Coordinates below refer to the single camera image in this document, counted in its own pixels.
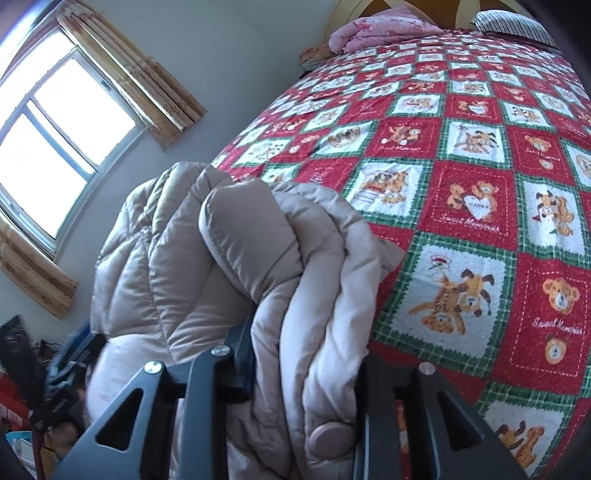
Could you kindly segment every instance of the bolt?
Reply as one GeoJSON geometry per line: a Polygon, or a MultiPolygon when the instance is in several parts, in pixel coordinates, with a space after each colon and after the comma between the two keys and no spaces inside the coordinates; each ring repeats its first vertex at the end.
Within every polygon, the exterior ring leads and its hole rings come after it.
{"type": "Polygon", "coordinates": [[[418,366],[418,371],[420,371],[423,375],[433,375],[435,373],[435,365],[431,362],[422,362],[418,366]]]}
{"type": "Polygon", "coordinates": [[[214,356],[226,356],[230,353],[230,347],[225,343],[220,343],[212,348],[212,355],[214,356]]]}
{"type": "Polygon", "coordinates": [[[144,365],[144,371],[149,374],[157,374],[162,370],[162,362],[152,360],[144,365]]]}

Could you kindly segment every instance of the puffer jacket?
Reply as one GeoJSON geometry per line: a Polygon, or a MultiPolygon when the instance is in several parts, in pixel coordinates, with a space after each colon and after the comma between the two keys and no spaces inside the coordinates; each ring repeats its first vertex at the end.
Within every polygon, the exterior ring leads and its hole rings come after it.
{"type": "Polygon", "coordinates": [[[97,261],[90,322],[108,343],[90,419],[146,362],[210,350],[254,302],[255,392],[228,409],[230,477],[350,478],[348,446],[328,459],[311,439],[331,422],[354,431],[378,284],[401,260],[333,190],[175,165],[129,195],[97,261]]]}

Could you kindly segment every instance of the window frame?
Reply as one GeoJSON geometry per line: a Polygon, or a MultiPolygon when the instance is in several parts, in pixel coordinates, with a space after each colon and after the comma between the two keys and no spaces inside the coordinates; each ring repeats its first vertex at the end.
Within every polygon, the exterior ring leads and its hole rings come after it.
{"type": "MultiPolygon", "coordinates": [[[[41,42],[43,42],[50,35],[56,32],[61,33],[67,37],[67,34],[59,26],[52,28],[47,31],[42,37],[40,37],[33,45],[28,49],[32,51],[41,42]]],[[[18,61],[11,66],[11,68],[5,72],[0,80],[0,85],[10,77],[12,71],[28,56],[28,52],[24,53],[18,61]]],[[[60,229],[57,232],[55,238],[49,235],[43,228],[41,228],[10,196],[10,194],[4,189],[3,185],[0,184],[0,208],[2,212],[8,217],[8,219],[25,235],[31,240],[37,248],[43,251],[46,256],[56,261],[62,254],[64,244],[67,240],[69,233],[72,230],[76,219],[81,214],[84,205],[93,196],[94,191],[101,183],[102,179],[108,174],[111,167],[119,160],[119,158],[125,153],[127,149],[132,147],[141,135],[147,130],[146,126],[140,120],[139,116],[135,113],[131,105],[125,100],[125,98],[118,92],[113,83],[105,76],[105,74],[96,66],[91,59],[86,56],[82,49],[72,43],[72,49],[65,55],[60,61],[58,61],[43,77],[39,79],[22,98],[18,106],[10,114],[6,122],[0,127],[0,144],[4,141],[7,133],[10,132],[12,126],[20,118],[21,115],[25,115],[27,119],[33,124],[36,130],[45,138],[45,140],[54,148],[62,159],[72,167],[76,173],[78,173],[83,179],[86,180],[86,186],[80,192],[79,197],[73,203],[70,211],[64,218],[60,229]],[[113,150],[105,157],[100,165],[94,163],[87,155],[72,141],[72,139],[53,121],[51,116],[43,109],[43,107],[35,99],[37,90],[42,87],[45,82],[52,77],[52,75],[58,71],[63,65],[69,60],[76,60],[80,66],[82,66],[90,76],[107,92],[107,94],[132,118],[135,122],[135,126],[127,133],[121,141],[115,145],[113,150]],[[59,135],[70,144],[70,146],[94,169],[93,173],[88,173],[82,168],[71,156],[65,152],[61,146],[53,139],[51,134],[45,130],[45,128],[35,118],[31,109],[27,104],[32,102],[41,112],[42,115],[48,120],[53,128],[56,129],[59,135]]]]}

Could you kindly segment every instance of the curtain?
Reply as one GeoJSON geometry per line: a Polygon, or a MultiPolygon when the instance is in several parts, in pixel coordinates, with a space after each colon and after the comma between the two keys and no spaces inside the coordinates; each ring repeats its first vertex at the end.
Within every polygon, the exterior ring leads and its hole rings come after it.
{"type": "Polygon", "coordinates": [[[102,13],[66,1],[57,20],[70,39],[110,78],[162,148],[206,110],[157,61],[147,57],[102,13]]]}
{"type": "Polygon", "coordinates": [[[0,212],[0,268],[22,291],[60,320],[77,283],[38,250],[0,212]]]}

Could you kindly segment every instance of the red and green patchwork quilt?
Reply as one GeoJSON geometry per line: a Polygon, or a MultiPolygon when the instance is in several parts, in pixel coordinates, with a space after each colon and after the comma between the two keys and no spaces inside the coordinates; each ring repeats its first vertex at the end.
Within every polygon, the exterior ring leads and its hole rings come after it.
{"type": "Polygon", "coordinates": [[[481,33],[339,56],[215,159],[336,189],[406,258],[371,347],[431,361],[530,477],[591,407],[591,102],[564,59],[481,33]]]}

